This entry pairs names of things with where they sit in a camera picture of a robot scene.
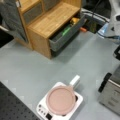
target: wooden drawer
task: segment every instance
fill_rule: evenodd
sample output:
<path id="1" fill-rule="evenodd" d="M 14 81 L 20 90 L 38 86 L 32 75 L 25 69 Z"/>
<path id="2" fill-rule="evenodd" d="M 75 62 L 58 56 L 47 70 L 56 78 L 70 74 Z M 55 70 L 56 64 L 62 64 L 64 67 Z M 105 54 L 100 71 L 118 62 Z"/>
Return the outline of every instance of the wooden drawer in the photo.
<path id="1" fill-rule="evenodd" d="M 77 22 L 75 25 L 70 27 L 69 31 L 62 35 L 62 32 L 64 31 L 65 28 L 67 28 L 70 24 L 66 24 L 59 32 L 53 35 L 49 39 L 50 41 L 50 48 L 57 52 L 61 47 L 65 45 L 69 41 L 69 39 L 77 32 L 79 31 L 80 27 L 83 26 L 85 20 L 85 16 L 81 17 L 80 21 Z"/>
<path id="2" fill-rule="evenodd" d="M 25 12 L 23 14 L 23 17 L 24 17 L 24 20 L 25 20 L 26 24 L 28 24 L 31 21 L 33 21 L 35 18 L 37 18 L 38 16 L 40 16 L 42 13 L 43 13 L 42 2 L 39 2 L 33 8 L 31 8 L 30 10 L 28 10 L 27 12 Z"/>

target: wooden board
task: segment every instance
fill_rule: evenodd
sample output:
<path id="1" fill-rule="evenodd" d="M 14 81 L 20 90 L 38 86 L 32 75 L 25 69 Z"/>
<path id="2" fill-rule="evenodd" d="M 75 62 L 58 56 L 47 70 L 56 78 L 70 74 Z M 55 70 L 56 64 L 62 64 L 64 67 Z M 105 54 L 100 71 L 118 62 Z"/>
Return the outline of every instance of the wooden board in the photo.
<path id="1" fill-rule="evenodd" d="M 62 0 L 63 2 L 66 2 L 70 5 L 79 7 L 81 9 L 81 0 Z"/>
<path id="2" fill-rule="evenodd" d="M 52 36 L 59 28 L 68 22 L 80 8 L 60 2 L 45 15 L 28 26 L 28 29 L 36 32 L 44 38 Z"/>
<path id="3" fill-rule="evenodd" d="M 40 2 L 40 0 L 20 0 L 21 12 L 22 13 L 26 12 L 27 10 L 32 8 L 38 2 Z"/>
<path id="4" fill-rule="evenodd" d="M 38 35 L 37 33 L 34 33 L 31 30 L 28 30 L 31 42 L 33 45 L 33 49 L 45 57 L 51 59 L 51 51 L 50 51 L 50 46 L 49 46 L 49 40 L 43 38 L 42 36 Z"/>

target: wooden cabinet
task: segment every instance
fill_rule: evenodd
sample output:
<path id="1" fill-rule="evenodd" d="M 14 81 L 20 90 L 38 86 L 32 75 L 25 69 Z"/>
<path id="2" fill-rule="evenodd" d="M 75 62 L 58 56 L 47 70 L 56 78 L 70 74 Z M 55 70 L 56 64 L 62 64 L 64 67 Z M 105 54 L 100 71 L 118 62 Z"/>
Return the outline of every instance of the wooden cabinet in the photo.
<path id="1" fill-rule="evenodd" d="M 29 44 L 34 50 L 51 58 L 79 29 L 80 21 L 60 36 L 70 20 L 80 11 L 81 0 L 16 0 Z"/>

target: shelf compartment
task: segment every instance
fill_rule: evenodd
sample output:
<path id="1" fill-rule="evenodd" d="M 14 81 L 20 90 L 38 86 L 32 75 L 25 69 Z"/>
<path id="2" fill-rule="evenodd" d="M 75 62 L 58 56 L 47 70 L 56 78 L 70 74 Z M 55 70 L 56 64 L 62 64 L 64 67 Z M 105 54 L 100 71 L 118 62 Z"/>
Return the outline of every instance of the shelf compartment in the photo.
<path id="1" fill-rule="evenodd" d="M 61 30 L 59 30 L 55 35 L 53 35 L 49 41 L 50 41 L 50 47 L 54 52 L 57 52 L 60 48 L 62 48 L 69 39 L 77 32 L 79 31 L 80 27 L 84 25 L 85 16 L 82 16 L 78 23 L 70 27 L 70 23 L 67 23 Z M 65 34 L 62 35 L 62 32 L 65 28 L 70 27 L 70 30 Z"/>
<path id="2" fill-rule="evenodd" d="M 67 23 L 80 8 L 70 4 L 60 2 L 50 9 L 46 14 L 28 26 L 28 29 L 43 36 L 50 38 L 58 29 Z"/>
<path id="3" fill-rule="evenodd" d="M 19 0 L 21 4 L 21 12 L 25 13 L 30 8 L 32 8 L 35 4 L 40 2 L 40 0 Z"/>

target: black cable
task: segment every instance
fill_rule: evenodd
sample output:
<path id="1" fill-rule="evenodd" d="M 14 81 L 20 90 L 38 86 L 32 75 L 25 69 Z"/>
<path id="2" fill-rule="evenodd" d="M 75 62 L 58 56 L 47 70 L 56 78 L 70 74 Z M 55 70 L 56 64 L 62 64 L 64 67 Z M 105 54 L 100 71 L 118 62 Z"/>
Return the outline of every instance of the black cable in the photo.
<path id="1" fill-rule="evenodd" d="M 94 19 L 95 11 L 96 11 L 96 9 L 97 9 L 97 7 L 98 7 L 98 5 L 100 4 L 101 1 L 102 1 L 102 0 L 99 0 L 99 1 L 97 2 L 97 4 L 95 5 L 95 8 L 94 8 L 93 14 L 92 14 L 92 18 L 93 18 L 93 19 Z"/>
<path id="2" fill-rule="evenodd" d="M 89 14 L 93 14 L 92 12 L 89 12 L 89 11 L 83 11 L 82 13 L 89 13 Z M 102 16 L 99 16 L 99 15 L 97 15 L 97 14 L 94 14 L 94 16 L 97 16 L 97 17 L 99 17 L 99 18 L 101 18 L 101 19 L 103 19 L 104 21 L 105 21 L 105 23 L 109 23 L 104 17 L 102 17 Z"/>

